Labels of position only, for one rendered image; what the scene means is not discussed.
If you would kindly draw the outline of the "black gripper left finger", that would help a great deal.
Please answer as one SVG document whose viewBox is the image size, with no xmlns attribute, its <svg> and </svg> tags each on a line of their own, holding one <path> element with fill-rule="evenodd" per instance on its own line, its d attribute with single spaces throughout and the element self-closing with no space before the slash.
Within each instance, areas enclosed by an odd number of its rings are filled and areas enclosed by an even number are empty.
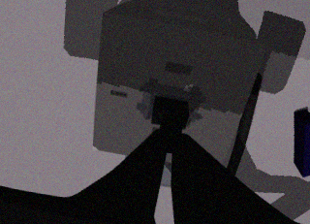
<svg viewBox="0 0 310 224">
<path fill-rule="evenodd" d="M 0 224 L 156 224 L 167 153 L 167 131 L 156 128 L 115 169 L 75 196 L 0 185 Z"/>
</svg>

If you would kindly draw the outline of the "thin black cable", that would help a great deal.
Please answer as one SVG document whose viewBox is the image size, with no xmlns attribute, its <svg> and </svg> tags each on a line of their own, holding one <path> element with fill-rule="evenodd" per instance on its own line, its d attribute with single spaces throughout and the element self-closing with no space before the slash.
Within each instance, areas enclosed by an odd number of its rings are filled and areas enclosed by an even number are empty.
<svg viewBox="0 0 310 224">
<path fill-rule="evenodd" d="M 167 188 L 171 188 L 171 163 L 166 162 L 166 166 L 164 166 L 162 185 L 167 186 Z"/>
</svg>

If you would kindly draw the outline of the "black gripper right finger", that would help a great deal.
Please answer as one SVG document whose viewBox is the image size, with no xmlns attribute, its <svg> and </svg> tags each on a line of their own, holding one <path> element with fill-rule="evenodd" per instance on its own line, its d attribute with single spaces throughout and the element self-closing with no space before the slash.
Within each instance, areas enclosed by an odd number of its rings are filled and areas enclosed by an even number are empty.
<svg viewBox="0 0 310 224">
<path fill-rule="evenodd" d="M 299 224 L 183 132 L 171 159 L 170 193 L 174 224 Z"/>
</svg>

